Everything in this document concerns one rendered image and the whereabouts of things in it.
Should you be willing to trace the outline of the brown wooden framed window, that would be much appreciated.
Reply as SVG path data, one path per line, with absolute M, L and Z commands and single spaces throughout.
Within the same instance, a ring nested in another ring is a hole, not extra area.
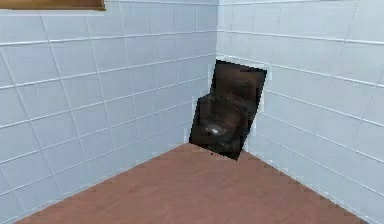
M 104 0 L 0 0 L 0 9 L 105 11 Z

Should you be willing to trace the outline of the dark wooden commode with lid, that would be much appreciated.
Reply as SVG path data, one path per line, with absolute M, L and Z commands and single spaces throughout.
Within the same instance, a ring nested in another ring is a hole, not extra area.
M 237 161 L 266 75 L 265 69 L 216 60 L 210 92 L 197 100 L 189 142 Z

